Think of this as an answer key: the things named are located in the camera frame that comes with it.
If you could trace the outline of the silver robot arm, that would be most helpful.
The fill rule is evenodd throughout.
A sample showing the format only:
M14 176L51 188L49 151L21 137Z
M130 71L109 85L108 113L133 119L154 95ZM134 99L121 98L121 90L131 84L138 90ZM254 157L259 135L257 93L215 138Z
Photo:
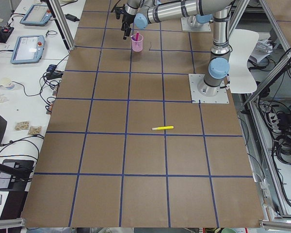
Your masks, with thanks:
M198 91L206 97L218 94L224 78L230 70L229 28L232 0L129 0L122 6L114 5L112 11L122 20L123 38L130 36L131 26L145 29L148 25L172 19L186 19L190 26L201 26L211 22L211 39L208 70L198 85Z
M212 19L212 14L204 15L204 16L195 15L195 16L188 17L187 23L192 28L198 28L198 27L203 26L206 23L209 23L211 19Z

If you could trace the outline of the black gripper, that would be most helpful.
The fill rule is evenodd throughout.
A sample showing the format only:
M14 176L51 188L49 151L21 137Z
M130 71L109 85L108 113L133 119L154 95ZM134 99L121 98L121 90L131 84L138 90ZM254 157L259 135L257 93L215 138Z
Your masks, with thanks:
M121 30L124 31L123 39L126 40L127 37L130 37L131 33L131 24L134 22L135 15L130 14L123 14L122 18L122 28Z

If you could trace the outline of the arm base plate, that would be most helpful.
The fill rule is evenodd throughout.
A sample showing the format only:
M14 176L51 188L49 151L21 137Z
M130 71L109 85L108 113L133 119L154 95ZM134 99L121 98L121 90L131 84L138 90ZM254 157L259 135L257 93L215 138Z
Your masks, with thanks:
M229 104L224 81L218 87L209 87L204 83L204 74L189 74L192 103Z
M207 16L190 16L181 18L181 26L183 32L195 32L195 33L210 33L210 21L212 15Z

